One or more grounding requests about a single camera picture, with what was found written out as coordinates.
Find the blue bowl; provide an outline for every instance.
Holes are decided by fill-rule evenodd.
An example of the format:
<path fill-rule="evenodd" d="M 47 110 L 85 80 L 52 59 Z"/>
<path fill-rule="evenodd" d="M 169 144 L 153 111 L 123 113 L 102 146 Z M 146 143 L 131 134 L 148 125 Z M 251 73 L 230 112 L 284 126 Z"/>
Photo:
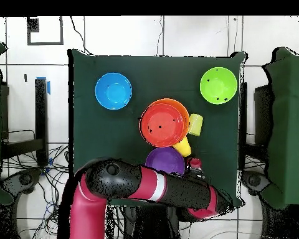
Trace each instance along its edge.
<path fill-rule="evenodd" d="M 132 86 L 120 73 L 107 73 L 95 85 L 95 97 L 109 110 L 118 110 L 128 104 L 132 96 Z"/>

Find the yellow cup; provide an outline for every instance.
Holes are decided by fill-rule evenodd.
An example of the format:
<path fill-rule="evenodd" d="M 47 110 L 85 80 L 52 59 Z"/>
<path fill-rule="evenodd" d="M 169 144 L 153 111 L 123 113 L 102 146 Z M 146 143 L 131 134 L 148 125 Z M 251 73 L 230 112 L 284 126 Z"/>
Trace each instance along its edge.
<path fill-rule="evenodd" d="M 190 154 L 192 154 L 191 146 L 188 143 L 187 137 L 183 138 L 179 143 L 173 145 L 173 148 L 175 148 L 183 157 L 187 157 Z"/>
<path fill-rule="evenodd" d="M 203 117 L 197 114 L 191 114 L 189 121 L 191 122 L 188 133 L 193 134 L 194 136 L 199 136 L 202 129 L 202 120 Z"/>

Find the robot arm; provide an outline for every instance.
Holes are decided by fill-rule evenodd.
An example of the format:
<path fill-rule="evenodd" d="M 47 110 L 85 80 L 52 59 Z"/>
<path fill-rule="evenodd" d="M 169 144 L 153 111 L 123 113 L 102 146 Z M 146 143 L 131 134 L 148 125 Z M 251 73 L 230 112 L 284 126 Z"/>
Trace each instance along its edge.
<path fill-rule="evenodd" d="M 91 162 L 80 171 L 70 213 L 70 239 L 104 239 L 105 209 L 110 199 L 138 199 L 180 207 L 197 220 L 228 208 L 212 186 L 134 166 L 116 159 Z"/>

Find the metal stand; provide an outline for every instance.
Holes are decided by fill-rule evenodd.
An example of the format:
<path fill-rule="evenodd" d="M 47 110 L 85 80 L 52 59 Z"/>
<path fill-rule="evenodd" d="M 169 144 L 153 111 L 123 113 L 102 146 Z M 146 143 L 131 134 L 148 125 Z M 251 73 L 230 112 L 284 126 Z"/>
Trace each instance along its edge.
<path fill-rule="evenodd" d="M 2 146 L 1 158 L 9 159 L 10 157 L 22 155 L 32 151 L 37 151 L 37 165 L 48 165 L 47 153 L 47 92 L 45 80 L 35 80 L 36 89 L 36 138 L 32 140 L 19 141 L 13 143 L 4 143 Z M 6 83 L 1 85 L 2 101 L 2 138 L 8 138 L 8 120 L 7 120 L 7 95 L 9 87 Z"/>

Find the tile floor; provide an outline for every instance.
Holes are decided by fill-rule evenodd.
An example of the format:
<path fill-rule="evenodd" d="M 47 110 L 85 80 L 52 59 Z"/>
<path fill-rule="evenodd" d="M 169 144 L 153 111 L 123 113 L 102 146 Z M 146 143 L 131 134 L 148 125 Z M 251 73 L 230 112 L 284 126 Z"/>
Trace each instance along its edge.
<path fill-rule="evenodd" d="M 34 79 L 46 77 L 51 83 L 48 100 L 49 148 L 66 146 L 68 138 L 67 49 L 85 48 L 95 55 L 225 57 L 235 51 L 248 53 L 245 81 L 248 83 L 247 141 L 254 142 L 254 89 L 268 83 L 261 65 L 268 63 L 276 47 L 289 47 L 299 53 L 299 16 L 122 16 L 63 17 L 63 45 L 27 45 L 25 17 L 0 17 L 0 41 L 8 50 L 0 56 L 3 80 L 10 86 L 9 130 L 34 129 Z M 58 17 L 39 17 L 40 32 L 31 33 L 33 42 L 59 41 Z M 29 132 L 11 134 L 11 141 L 31 138 Z M 29 161 L 26 156 L 21 160 Z M 1 177 L 16 172 L 15 161 L 5 161 Z M 63 155 L 59 164 L 66 165 Z M 40 180 L 51 199 L 50 185 Z M 262 211 L 259 199 L 241 187 L 245 206 L 207 222 L 194 223 L 181 230 L 183 239 L 259 239 Z M 42 189 L 36 186 L 23 195 L 17 211 L 19 230 L 37 228 L 46 208 Z M 187 227 L 182 223 L 180 228 Z M 31 239 L 33 230 L 21 233 Z"/>

